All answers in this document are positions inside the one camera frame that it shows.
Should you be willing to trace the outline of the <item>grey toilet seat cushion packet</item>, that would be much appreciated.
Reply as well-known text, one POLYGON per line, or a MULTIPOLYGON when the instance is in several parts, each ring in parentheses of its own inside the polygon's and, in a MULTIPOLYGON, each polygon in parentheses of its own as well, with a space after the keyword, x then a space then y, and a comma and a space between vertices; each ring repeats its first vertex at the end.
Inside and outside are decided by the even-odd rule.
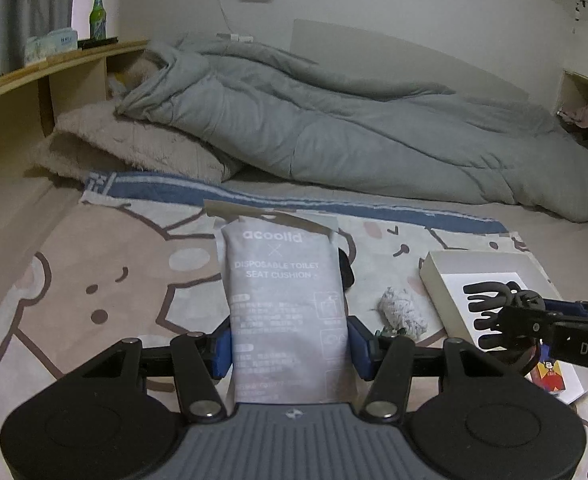
POLYGON ((220 231, 235 402, 355 399, 335 219, 219 200, 205 211, 220 231))

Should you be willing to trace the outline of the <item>black claw hair clip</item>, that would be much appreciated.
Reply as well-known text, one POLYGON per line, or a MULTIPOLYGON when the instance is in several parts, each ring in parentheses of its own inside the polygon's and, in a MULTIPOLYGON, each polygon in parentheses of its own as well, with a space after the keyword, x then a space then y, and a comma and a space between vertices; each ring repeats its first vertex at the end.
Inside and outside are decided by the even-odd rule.
POLYGON ((537 318, 546 310, 538 292, 516 282, 480 282, 463 286, 468 310, 476 314, 474 328, 482 333, 477 346, 483 350, 527 350, 535 347, 532 337, 537 318))

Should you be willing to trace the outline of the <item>white patterned rolled cloth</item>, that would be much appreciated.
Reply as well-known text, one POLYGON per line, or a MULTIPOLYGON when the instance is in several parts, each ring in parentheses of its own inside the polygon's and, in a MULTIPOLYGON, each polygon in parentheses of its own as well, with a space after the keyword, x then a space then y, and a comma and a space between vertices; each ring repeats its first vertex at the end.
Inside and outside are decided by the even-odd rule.
POLYGON ((377 303, 376 311, 383 321, 382 334, 406 336, 418 341, 427 331, 427 322, 416 307, 410 292, 388 287, 377 303))

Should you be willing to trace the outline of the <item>red blue card pack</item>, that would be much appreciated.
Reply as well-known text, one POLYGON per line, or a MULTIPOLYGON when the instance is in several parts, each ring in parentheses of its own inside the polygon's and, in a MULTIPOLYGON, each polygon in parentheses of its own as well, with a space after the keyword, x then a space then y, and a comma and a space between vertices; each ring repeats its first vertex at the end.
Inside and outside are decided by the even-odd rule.
POLYGON ((548 393, 559 394, 566 389, 560 366, 555 360, 539 361, 529 376, 535 385, 548 393))

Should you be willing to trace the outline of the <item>white shallow cardboard box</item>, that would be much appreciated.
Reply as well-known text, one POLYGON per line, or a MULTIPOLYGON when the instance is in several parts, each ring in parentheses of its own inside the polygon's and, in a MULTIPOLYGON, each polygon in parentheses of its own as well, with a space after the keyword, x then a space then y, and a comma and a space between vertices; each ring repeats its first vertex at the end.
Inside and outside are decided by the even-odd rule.
MULTIPOLYGON (((463 250, 441 250, 429 252, 420 277, 434 304, 447 336, 469 341, 480 348, 480 336, 499 335, 495 330, 477 330, 474 321, 480 313, 469 310, 469 298, 463 287, 481 282, 515 282, 522 289, 539 292, 544 298, 561 300, 556 286, 544 268, 532 255, 510 254, 510 252, 463 252, 463 250)), ((498 359, 522 372, 535 355, 535 350, 521 354, 506 354, 498 347, 498 359)), ((555 393, 565 404, 571 404, 588 392, 588 368, 557 362, 564 380, 564 389, 555 393)))

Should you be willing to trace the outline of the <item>cartoon bear print cloth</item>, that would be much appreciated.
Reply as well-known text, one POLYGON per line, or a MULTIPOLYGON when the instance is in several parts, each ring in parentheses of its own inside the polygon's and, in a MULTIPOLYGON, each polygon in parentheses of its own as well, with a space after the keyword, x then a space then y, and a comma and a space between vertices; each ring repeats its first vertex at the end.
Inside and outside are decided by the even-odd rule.
MULTIPOLYGON (((416 342, 444 338, 420 277, 429 252, 532 255, 564 299, 588 299, 588 223, 538 210, 391 200, 287 182, 223 186, 145 174, 96 174, 47 235, 0 303, 0 427, 33 393, 114 342, 151 347, 187 330, 209 332, 227 315, 210 246, 208 200, 309 210, 337 222, 355 281, 348 311, 382 330, 376 306, 388 287, 413 296, 427 322, 416 342)), ((0 452, 0 479, 9 475, 0 452)))

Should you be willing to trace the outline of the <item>grey duvet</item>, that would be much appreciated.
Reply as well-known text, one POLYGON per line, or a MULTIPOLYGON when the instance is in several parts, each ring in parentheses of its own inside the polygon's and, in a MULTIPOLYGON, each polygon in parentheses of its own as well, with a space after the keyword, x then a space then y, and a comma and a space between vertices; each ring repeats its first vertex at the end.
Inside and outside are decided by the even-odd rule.
POLYGON ((588 150, 538 105, 350 77, 258 42, 189 35, 146 52, 157 70, 120 115, 190 133, 273 176, 588 221, 588 150))

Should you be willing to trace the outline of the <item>beige fleece blanket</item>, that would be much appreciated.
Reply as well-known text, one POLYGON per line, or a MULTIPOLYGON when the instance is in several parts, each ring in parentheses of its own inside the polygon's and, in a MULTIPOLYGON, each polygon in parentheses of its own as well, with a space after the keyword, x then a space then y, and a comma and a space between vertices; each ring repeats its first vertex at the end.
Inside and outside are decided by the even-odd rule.
POLYGON ((110 100, 62 113, 52 134, 31 152, 33 165, 59 177, 85 181, 92 171, 156 171, 218 184, 243 162, 180 130, 116 113, 133 89, 156 75, 159 63, 144 54, 108 77, 110 100))

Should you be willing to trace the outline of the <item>wooden headboard shelf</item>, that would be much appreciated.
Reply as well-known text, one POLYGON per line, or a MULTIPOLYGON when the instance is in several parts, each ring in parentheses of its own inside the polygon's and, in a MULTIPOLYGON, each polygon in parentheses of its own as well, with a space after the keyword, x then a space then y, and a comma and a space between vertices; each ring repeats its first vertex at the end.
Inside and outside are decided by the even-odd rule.
POLYGON ((144 40, 54 55, 0 77, 0 235, 53 182, 30 155, 58 116, 108 97, 107 76, 134 63, 144 40))

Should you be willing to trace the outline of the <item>grey headboard panel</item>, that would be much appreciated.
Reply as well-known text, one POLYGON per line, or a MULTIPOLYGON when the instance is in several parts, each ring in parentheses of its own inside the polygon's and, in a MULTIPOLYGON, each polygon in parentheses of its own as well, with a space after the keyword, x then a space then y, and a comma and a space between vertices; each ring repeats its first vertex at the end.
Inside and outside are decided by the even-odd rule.
POLYGON ((477 98, 528 100, 526 91, 486 70, 382 32, 296 20, 289 50, 345 75, 393 82, 434 82, 477 98))

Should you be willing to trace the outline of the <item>tissue pack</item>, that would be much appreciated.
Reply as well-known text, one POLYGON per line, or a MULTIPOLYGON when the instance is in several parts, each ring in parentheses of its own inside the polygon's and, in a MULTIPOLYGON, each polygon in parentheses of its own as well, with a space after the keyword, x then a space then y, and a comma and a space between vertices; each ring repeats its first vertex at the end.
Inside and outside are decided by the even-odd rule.
POLYGON ((24 45, 24 64, 27 66, 78 49, 78 32, 67 27, 52 30, 45 36, 29 37, 24 45))

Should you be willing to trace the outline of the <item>green glass bottle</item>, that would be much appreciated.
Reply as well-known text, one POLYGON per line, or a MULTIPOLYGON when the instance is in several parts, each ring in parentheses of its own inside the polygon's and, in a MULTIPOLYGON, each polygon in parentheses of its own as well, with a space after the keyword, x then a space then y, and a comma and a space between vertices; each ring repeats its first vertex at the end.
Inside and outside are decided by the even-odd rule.
POLYGON ((88 17, 90 25, 90 38, 92 40, 104 40, 106 38, 106 10, 103 0, 93 0, 93 6, 88 17))

